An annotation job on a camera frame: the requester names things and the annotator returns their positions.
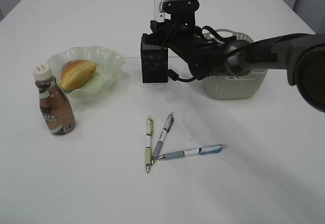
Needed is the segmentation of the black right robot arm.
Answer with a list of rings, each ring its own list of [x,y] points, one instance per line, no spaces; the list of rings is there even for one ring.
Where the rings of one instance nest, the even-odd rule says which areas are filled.
[[[170,20],[151,21],[152,33],[141,38],[142,70],[158,81],[158,76],[180,81],[165,64],[172,50],[186,62],[191,78],[242,77],[254,69],[285,70],[289,85],[296,86],[313,108],[324,111],[324,34],[290,34],[257,42],[225,38],[216,31],[207,39],[200,27],[174,26]]]

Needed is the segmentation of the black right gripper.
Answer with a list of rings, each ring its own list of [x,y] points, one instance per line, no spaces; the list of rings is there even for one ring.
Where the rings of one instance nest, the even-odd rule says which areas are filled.
[[[182,43],[177,32],[181,30],[183,23],[180,21],[166,19],[164,22],[150,21],[152,33],[142,34],[141,51],[154,50],[154,47],[170,48],[172,51],[182,51]]]

